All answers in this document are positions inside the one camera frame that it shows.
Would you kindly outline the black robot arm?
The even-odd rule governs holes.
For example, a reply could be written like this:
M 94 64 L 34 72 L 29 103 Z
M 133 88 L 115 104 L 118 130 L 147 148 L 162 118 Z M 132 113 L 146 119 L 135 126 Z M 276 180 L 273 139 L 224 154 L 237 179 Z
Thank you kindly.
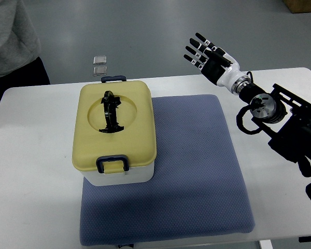
M 278 84 L 266 93 L 254 84 L 251 72 L 232 91 L 247 104 L 236 116 L 237 127 L 249 135 L 265 132 L 272 150 L 311 177 L 311 104 Z

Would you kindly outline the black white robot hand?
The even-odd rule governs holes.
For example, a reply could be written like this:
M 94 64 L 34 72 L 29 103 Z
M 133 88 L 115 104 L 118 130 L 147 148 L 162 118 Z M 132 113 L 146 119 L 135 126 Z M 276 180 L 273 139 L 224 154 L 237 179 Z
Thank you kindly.
M 238 62 L 200 33 L 195 36 L 196 39 L 190 38 L 190 45 L 186 46 L 190 54 L 183 57 L 214 85 L 227 86 L 233 82 L 232 77 L 240 72 Z

